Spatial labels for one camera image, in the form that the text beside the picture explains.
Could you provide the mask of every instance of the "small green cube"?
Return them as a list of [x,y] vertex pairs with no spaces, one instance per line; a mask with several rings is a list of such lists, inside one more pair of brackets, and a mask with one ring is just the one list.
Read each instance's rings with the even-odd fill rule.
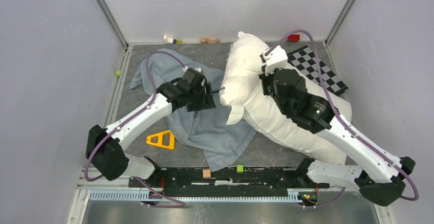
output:
[[243,173],[244,172],[244,166],[243,165],[237,165],[236,166],[236,172],[237,173]]

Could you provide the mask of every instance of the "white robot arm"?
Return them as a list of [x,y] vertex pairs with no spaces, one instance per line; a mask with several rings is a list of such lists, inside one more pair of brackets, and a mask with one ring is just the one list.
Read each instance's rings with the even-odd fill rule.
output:
[[86,158],[107,180],[123,174],[142,179],[151,176],[155,167],[150,160],[124,151],[152,124],[180,107],[187,106],[188,111],[215,108],[211,84],[202,70],[184,71],[182,78],[163,83],[147,101],[119,121],[105,128],[95,125],[90,129]]
[[306,159],[299,170],[315,183],[359,190],[378,205],[387,206],[401,197],[405,184],[398,169],[410,174],[415,162],[409,157],[399,158],[388,153],[354,128],[342,114],[337,117],[327,99],[309,94],[306,80],[296,70],[285,69],[288,58],[280,46],[267,56],[266,53],[261,55],[263,73],[259,76],[264,95],[271,96],[280,112],[298,127],[331,142],[358,164],[332,165]]

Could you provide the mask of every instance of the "small toy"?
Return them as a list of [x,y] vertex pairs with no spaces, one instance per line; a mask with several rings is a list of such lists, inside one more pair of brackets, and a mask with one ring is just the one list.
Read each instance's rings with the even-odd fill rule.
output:
[[217,38],[215,40],[212,40],[206,37],[201,37],[201,43],[220,43],[220,39]]
[[288,41],[300,41],[300,35],[290,35]]
[[[163,145],[163,136],[166,134],[170,135],[169,144],[167,146]],[[160,133],[155,133],[153,135],[146,137],[146,143],[151,145],[151,146],[158,146],[158,147],[174,150],[175,149],[175,136],[173,135],[173,133],[170,130],[166,130],[166,131],[163,131]]]
[[181,40],[173,39],[171,37],[168,37],[167,35],[163,36],[163,41],[164,41],[164,44],[182,44]]
[[237,173],[243,173],[244,172],[244,166],[243,165],[237,165],[236,166],[236,172]]
[[203,178],[204,179],[210,179],[211,178],[211,170],[210,169],[204,169],[202,171]]

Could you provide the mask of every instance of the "pillowcase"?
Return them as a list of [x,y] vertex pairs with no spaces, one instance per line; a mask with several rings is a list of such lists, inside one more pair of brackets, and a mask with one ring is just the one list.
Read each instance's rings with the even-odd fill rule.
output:
[[[269,46],[258,37],[244,32],[238,33],[238,40],[232,45],[225,70],[225,77],[220,90],[220,102],[231,106],[227,124],[236,124],[241,119],[264,134],[273,142],[302,152],[324,163],[345,164],[346,155],[336,146],[307,130],[297,127],[291,119],[280,113],[271,96],[262,91],[262,60],[260,54]],[[288,69],[297,68],[287,65]],[[326,98],[319,85],[306,80],[308,93]],[[351,121],[351,105],[330,94],[335,106]]]

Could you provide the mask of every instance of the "gray cloth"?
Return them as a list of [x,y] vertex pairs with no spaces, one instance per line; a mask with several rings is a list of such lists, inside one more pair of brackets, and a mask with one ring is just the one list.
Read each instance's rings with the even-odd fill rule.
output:
[[[202,68],[211,82],[212,90],[219,90],[224,73],[217,69],[192,61],[191,59],[169,49],[168,52],[178,57],[190,68]],[[152,94],[151,81],[146,73],[146,61],[143,60],[136,70],[129,88],[143,85],[146,94]],[[184,74],[181,65],[166,54],[155,54],[149,60],[149,69],[156,86],[169,82]],[[219,94],[213,94],[215,109],[187,112],[183,107],[168,116],[169,129],[182,144],[202,149],[211,171],[216,171],[234,163],[244,152],[256,133],[247,122],[241,120],[235,125],[226,125],[230,108],[220,104]]]

